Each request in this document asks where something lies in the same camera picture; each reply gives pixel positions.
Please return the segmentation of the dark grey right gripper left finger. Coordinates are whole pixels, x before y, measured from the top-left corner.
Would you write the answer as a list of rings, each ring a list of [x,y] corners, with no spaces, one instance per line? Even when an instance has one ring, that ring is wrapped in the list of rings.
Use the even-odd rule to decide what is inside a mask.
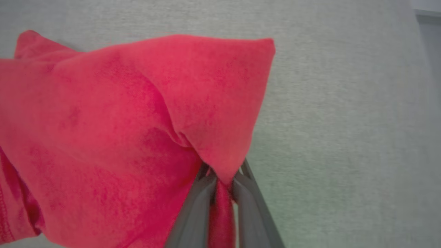
[[[202,163],[164,245],[166,248],[208,247],[209,219],[216,180],[216,173],[206,163]]]

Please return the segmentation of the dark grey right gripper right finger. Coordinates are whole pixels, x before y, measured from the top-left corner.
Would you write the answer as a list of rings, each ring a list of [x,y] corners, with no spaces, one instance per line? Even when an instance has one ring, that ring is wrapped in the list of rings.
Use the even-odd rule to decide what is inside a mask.
[[[246,159],[233,178],[233,199],[238,205],[241,248],[285,247]]]

